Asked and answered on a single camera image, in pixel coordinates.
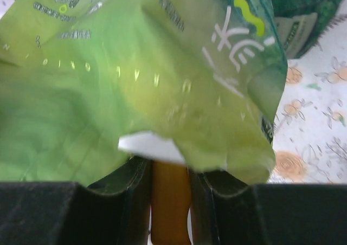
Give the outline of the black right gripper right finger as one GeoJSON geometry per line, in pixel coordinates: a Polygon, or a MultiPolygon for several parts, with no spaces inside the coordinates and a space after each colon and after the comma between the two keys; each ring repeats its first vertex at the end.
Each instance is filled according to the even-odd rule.
{"type": "Polygon", "coordinates": [[[346,185],[247,185],[189,174],[194,244],[346,244],[346,185]]]}

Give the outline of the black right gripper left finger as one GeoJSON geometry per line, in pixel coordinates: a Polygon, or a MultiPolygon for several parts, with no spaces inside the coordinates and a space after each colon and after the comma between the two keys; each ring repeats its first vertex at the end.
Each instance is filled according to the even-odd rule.
{"type": "Polygon", "coordinates": [[[134,157],[89,186],[1,182],[1,244],[147,244],[151,172],[134,157]]]}

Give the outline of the yellow plastic litter scoop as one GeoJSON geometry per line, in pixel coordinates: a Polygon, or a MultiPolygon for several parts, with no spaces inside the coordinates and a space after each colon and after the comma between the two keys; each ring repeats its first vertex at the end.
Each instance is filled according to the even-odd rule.
{"type": "Polygon", "coordinates": [[[187,168],[154,162],[152,169],[151,242],[190,244],[188,211],[191,188],[187,168]]]}

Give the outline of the green cat litter bag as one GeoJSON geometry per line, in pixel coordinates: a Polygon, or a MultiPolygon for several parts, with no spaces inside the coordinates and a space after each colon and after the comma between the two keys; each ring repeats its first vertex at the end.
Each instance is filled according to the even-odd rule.
{"type": "Polygon", "coordinates": [[[141,155],[269,181],[288,63],[345,1],[15,0],[1,180],[89,185],[141,155]]]}

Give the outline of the floral patterned table mat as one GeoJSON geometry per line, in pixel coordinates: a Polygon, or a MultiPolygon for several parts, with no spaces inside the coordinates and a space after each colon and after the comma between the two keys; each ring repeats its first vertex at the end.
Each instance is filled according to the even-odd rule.
{"type": "Polygon", "coordinates": [[[346,6],[288,63],[274,124],[270,183],[346,183],[346,6]]]}

